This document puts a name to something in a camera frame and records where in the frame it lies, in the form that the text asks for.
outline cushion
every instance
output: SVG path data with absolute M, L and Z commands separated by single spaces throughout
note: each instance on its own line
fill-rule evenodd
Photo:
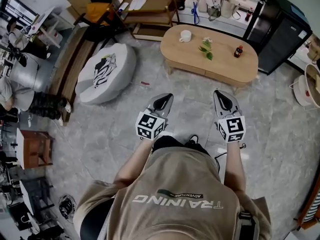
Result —
M 96 23 L 102 15 L 109 9 L 110 3 L 107 2 L 90 2 L 86 5 L 86 16 L 89 19 L 89 21 Z M 110 14 L 108 16 L 109 20 L 114 19 L 114 10 L 109 9 Z M 109 26 L 108 23 L 103 21 L 101 23 L 102 25 Z
M 116 67 L 110 72 L 107 81 L 94 87 L 95 66 L 107 55 L 115 54 Z M 78 76 L 75 93 L 82 103 L 100 104 L 117 97 L 132 80 L 136 66 L 136 55 L 127 44 L 116 43 L 101 49 L 92 56 Z
M 99 85 L 105 83 L 111 72 L 117 67 L 116 55 L 108 54 L 102 57 L 101 61 L 94 67 L 93 86 L 97 88 Z

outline white mug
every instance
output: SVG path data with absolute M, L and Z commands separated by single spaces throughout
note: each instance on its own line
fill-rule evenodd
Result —
M 187 43 L 191 40 L 191 32 L 189 30 L 183 30 L 180 33 L 181 38 L 179 39 L 179 41 L 181 43 Z

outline wooden coffee table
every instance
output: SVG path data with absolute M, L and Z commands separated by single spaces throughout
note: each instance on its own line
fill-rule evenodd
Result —
M 183 30 L 191 31 L 190 42 L 179 42 Z M 207 37 L 213 41 L 212 60 L 199 50 L 199 46 L 204 46 L 202 39 Z M 238 46 L 243 46 L 243 52 L 236 58 L 234 52 Z M 249 44 L 202 27 L 183 24 L 171 27 L 165 33 L 160 49 L 168 65 L 169 75 L 172 68 L 178 68 L 240 88 L 255 79 L 258 73 L 258 56 Z

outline black and white marker cube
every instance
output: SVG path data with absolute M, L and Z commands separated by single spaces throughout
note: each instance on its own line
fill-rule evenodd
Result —
M 165 129 L 165 124 L 163 118 L 140 112 L 135 121 L 135 132 L 138 136 L 153 140 Z
M 245 117 L 242 115 L 218 120 L 218 131 L 226 143 L 242 141 L 246 134 Z

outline white ottoman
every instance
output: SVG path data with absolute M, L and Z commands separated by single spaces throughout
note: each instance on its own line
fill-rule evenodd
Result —
M 116 68 L 110 73 L 107 81 L 94 87 L 95 66 L 102 57 L 115 54 Z M 127 44 L 115 43 L 111 47 L 101 49 L 92 56 L 78 76 L 75 93 L 85 104 L 100 104 L 117 97 L 130 83 L 136 67 L 136 54 Z

